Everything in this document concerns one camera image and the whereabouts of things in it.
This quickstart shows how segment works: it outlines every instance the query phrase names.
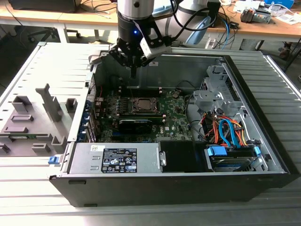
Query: workshop floor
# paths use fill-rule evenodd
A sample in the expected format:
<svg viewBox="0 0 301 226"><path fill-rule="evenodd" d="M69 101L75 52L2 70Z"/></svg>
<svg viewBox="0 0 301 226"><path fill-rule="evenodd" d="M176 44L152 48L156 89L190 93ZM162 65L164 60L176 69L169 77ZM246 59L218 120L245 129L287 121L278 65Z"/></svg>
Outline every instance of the workshop floor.
<svg viewBox="0 0 301 226"><path fill-rule="evenodd" d="M13 77L17 74L27 57L31 54L38 41L30 43L27 39L27 34L32 32L41 31L40 27L21 27L17 31L17 36L8 37L4 40L0 40L0 95L5 90ZM69 39L71 43L93 43L95 42L94 31L80 29L79 32L82 38L78 39L75 33L69 33ZM100 38L104 41L114 43L118 33L110 31L99 31ZM43 35L35 36L36 40L40 40ZM49 42L59 42L59 39L47 39ZM278 49L283 46L282 42L269 41L264 42L261 47L265 53L271 55L274 61L280 66L285 65L285 61L281 60ZM287 70L286 74L291 81L296 85L298 89L301 89L301 83L298 82L298 75L301 71L301 57L298 57L294 63Z"/></svg>

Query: metal slotted surface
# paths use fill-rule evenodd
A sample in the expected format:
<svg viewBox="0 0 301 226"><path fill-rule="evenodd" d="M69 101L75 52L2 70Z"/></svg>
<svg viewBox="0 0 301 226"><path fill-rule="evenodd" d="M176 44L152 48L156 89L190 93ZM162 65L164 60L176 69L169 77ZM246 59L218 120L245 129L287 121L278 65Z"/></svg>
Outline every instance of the metal slotted surface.
<svg viewBox="0 0 301 226"><path fill-rule="evenodd" d="M99 45L48 43L40 47L24 70L18 86L24 86L23 76L29 71L37 80L58 70L51 94L61 100L78 95L83 83L90 52L104 48ZM301 170L301 101L298 91L277 73L268 57L259 52L176 49L176 52L230 55L243 75L261 108L271 122L293 161ZM4 118L0 107L0 117ZM46 157L0 158L0 222L10 225L214 225L214 226L287 226L301 224L301 180L284 188L270 189L250 202L176 206L140 206L75 208L48 182Z"/></svg>

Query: blue plastic tab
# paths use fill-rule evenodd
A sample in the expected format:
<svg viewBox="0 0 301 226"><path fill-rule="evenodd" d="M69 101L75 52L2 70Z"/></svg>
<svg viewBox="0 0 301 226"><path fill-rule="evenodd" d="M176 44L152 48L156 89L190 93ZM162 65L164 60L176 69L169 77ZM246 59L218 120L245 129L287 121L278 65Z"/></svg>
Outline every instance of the blue plastic tab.
<svg viewBox="0 0 301 226"><path fill-rule="evenodd" d="M259 147L255 147L255 148L254 148L254 151L255 151L256 155L261 154L261 151L260 151L260 148L259 148Z"/></svg>
<svg viewBox="0 0 301 226"><path fill-rule="evenodd" d="M214 155L227 155L227 151L225 147L222 146L212 146Z"/></svg>
<svg viewBox="0 0 301 226"><path fill-rule="evenodd" d="M213 150L211 148L208 148L207 151L208 151L208 155L209 156L214 155Z"/></svg>
<svg viewBox="0 0 301 226"><path fill-rule="evenodd" d="M209 156L227 155L226 148L222 146L211 146L210 148L207 149L207 151Z"/></svg>
<svg viewBox="0 0 301 226"><path fill-rule="evenodd" d="M56 157L56 156L51 156L48 160L48 164L49 165L57 165L60 164L59 163L60 158Z"/></svg>

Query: electronic device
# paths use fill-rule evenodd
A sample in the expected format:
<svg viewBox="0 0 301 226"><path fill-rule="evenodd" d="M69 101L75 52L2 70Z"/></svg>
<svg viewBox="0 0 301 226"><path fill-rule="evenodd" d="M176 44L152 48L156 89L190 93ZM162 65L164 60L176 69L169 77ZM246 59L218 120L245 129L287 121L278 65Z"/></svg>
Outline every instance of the electronic device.
<svg viewBox="0 0 301 226"><path fill-rule="evenodd" d="M17 10L47 10L64 13L74 13L81 0L8 0L13 9Z"/></svg>
<svg viewBox="0 0 301 226"><path fill-rule="evenodd" d="M165 53L133 80L98 54L49 178L73 206L247 201L299 176L229 57Z"/></svg>
<svg viewBox="0 0 301 226"><path fill-rule="evenodd" d="M153 14L155 2L160 5ZM168 51L173 41L199 43L216 18L216 4L207 0L119 0L119 37L109 54L135 78L137 68Z"/></svg>
<svg viewBox="0 0 301 226"><path fill-rule="evenodd" d="M264 0L265 4L271 5L273 4L279 4L283 5L284 7L291 8L293 6L294 0Z"/></svg>
<svg viewBox="0 0 301 226"><path fill-rule="evenodd" d="M261 8L245 9L240 15L240 20L244 23L258 22L268 24L271 20L271 13Z"/></svg>

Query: power supply label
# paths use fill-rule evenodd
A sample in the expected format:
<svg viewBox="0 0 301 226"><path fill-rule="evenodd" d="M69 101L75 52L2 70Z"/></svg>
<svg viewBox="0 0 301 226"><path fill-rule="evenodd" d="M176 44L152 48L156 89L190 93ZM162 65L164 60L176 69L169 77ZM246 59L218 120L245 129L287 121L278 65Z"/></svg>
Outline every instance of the power supply label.
<svg viewBox="0 0 301 226"><path fill-rule="evenodd" d="M136 173L136 148L105 148L103 150L103 173Z"/></svg>

